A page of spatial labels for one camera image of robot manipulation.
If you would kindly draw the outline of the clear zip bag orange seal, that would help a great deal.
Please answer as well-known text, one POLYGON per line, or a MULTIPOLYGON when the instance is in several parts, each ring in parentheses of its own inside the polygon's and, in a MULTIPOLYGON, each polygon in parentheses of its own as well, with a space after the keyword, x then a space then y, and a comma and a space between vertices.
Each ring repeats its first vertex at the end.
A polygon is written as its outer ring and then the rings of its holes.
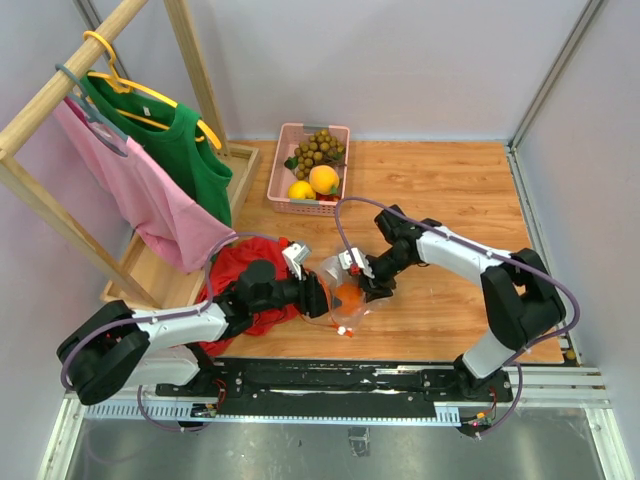
POLYGON ((358 285, 357 279, 342 268, 338 256, 326 258, 314 272, 320 279, 324 298, 328 299, 328 312, 316 318, 303 315, 304 321, 311 325, 352 337, 366 317, 389 303, 388 299, 368 302, 365 291, 358 285))

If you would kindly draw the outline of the orange fake orange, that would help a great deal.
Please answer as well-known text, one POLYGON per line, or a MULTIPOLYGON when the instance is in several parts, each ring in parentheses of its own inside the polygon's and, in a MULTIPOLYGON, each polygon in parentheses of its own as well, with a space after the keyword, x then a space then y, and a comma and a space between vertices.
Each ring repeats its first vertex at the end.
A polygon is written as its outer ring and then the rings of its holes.
POLYGON ((364 293, 355 284, 343 283, 337 286, 333 296, 340 298, 343 305, 334 309, 340 315, 352 315, 363 305, 364 293))

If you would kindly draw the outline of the yellow fake lemon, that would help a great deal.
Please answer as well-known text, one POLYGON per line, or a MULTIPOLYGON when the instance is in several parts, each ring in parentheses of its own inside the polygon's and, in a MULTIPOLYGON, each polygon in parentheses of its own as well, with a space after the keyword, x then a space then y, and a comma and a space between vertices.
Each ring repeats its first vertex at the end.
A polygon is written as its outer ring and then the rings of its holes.
POLYGON ((298 180, 290 185, 287 196, 291 200, 315 200, 316 192, 305 180, 298 180))

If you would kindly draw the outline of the small yellow fake fruit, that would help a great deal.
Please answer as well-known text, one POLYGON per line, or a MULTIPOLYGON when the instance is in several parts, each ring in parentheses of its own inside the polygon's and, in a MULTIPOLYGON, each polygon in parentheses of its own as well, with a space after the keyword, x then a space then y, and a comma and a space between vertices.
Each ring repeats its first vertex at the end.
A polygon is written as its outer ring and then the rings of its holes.
POLYGON ((338 173, 329 165, 318 165, 309 173, 311 188, 321 195, 336 195, 340 186, 338 173))

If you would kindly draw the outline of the brown longan fruit bunch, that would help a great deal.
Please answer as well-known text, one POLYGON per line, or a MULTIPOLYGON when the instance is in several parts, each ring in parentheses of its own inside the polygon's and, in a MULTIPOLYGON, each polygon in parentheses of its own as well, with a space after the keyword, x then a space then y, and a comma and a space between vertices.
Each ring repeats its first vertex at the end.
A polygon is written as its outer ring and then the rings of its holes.
POLYGON ((338 173, 346 167, 346 143, 329 128, 318 129, 311 133, 302 133, 300 140, 293 141, 293 150, 282 161, 292 156, 299 160, 298 166, 291 171, 297 180, 308 180, 312 168, 329 165, 338 173))

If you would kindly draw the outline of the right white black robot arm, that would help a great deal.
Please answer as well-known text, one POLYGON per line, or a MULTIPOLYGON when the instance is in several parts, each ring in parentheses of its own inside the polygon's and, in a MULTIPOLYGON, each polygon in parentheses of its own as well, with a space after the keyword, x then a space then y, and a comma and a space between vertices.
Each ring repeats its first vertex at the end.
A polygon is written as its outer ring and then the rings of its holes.
POLYGON ((480 397, 507 360, 565 319, 558 288, 546 278, 535 251, 491 251, 438 221, 416 223, 397 205, 383 209, 374 223, 390 248, 365 257, 358 283, 368 302, 391 297, 395 277, 422 264, 444 268, 481 288, 488 329, 456 358, 453 377, 444 385, 463 399, 480 397))

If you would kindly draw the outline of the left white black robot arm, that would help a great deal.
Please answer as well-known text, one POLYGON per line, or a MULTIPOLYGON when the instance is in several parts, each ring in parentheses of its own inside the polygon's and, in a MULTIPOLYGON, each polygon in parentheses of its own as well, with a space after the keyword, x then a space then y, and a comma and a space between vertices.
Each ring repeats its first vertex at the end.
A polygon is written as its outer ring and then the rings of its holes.
POLYGON ((317 318, 329 312, 330 302, 317 274, 298 269, 277 279, 267 260, 251 262, 221 294, 196 305, 144 311, 111 301, 58 347, 61 381, 86 406, 158 384, 200 396, 214 383, 209 360, 196 350, 200 343, 234 338, 255 315, 288 306, 317 318))

